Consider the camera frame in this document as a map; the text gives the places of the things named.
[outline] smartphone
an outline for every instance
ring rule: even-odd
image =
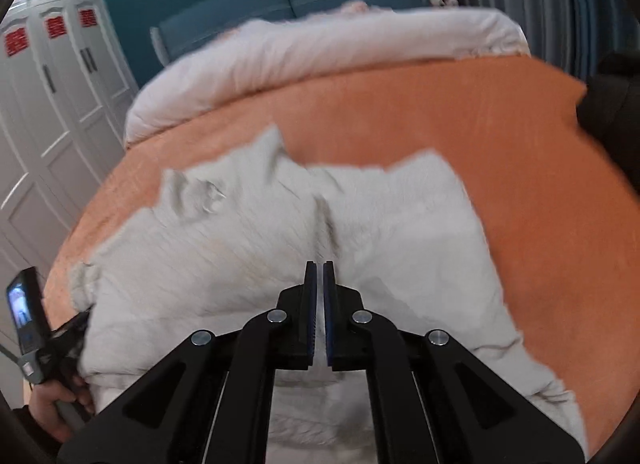
[[[18,333],[20,352],[27,354],[51,337],[51,327],[42,306],[42,292],[35,267],[20,271],[6,289],[9,310]]]

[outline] red paper decoration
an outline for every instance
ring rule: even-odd
[[[58,38],[66,35],[65,19],[62,16],[47,19],[47,33],[49,38]]]
[[[98,21],[95,18],[94,10],[80,10],[80,25],[84,28],[90,28],[92,26],[97,26]]]
[[[18,28],[4,36],[4,50],[7,56],[14,56],[29,47],[25,28]]]

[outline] door handle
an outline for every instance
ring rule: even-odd
[[[49,84],[49,89],[51,89],[51,93],[56,93],[56,86],[53,85],[53,80],[51,79],[51,73],[49,72],[49,67],[42,66],[42,70],[44,72],[44,77],[47,78],[47,83]]]
[[[85,51],[86,51],[87,56],[89,56],[89,62],[91,62],[91,67],[94,68],[95,72],[98,72],[98,68],[96,67],[95,62],[94,62],[94,55],[91,54],[91,49],[86,48]]]
[[[89,74],[91,74],[91,66],[89,65],[89,60],[86,59],[86,56],[84,56],[84,53],[86,51],[85,50],[80,50],[80,56],[82,56],[82,61],[84,62],[84,66],[86,67],[86,70],[89,72]]]

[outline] white garment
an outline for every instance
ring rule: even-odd
[[[399,329],[446,329],[586,448],[574,394],[526,353],[449,165],[427,152],[388,171],[307,169],[276,129],[165,173],[158,204],[74,269],[77,307],[94,304],[81,370],[98,409],[194,330],[237,330],[272,308],[307,260],[335,261],[338,282]],[[322,364],[321,314],[318,330],[314,367],[276,375],[270,462],[373,462],[366,378]]]
[[[164,69],[127,113],[135,142],[233,99],[369,66],[503,54],[530,54],[522,29],[495,9],[433,8],[249,21]]]

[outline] triangular cutout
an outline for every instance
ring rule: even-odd
[[[149,428],[159,428],[185,369],[184,363],[176,363],[165,370],[129,401],[123,409],[124,415]]]
[[[456,364],[456,373],[460,378],[466,396],[476,414],[478,424],[488,430],[515,415],[513,407],[500,397],[491,386],[463,363]]]

